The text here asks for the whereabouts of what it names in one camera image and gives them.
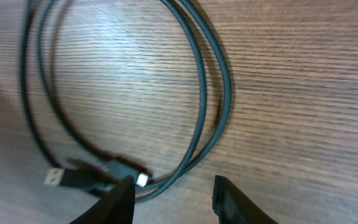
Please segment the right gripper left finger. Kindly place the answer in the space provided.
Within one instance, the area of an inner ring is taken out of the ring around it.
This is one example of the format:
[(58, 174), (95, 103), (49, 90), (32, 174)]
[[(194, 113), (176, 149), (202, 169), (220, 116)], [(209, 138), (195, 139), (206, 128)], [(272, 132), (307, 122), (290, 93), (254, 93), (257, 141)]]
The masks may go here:
[(135, 207), (135, 183), (131, 175), (70, 224), (132, 224)]

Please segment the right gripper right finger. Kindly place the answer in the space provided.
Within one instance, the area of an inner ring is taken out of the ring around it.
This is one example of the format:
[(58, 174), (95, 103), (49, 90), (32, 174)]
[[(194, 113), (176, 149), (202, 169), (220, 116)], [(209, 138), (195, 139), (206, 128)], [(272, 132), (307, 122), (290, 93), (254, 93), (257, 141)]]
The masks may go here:
[(227, 177), (215, 176), (212, 201), (219, 224), (278, 224)]

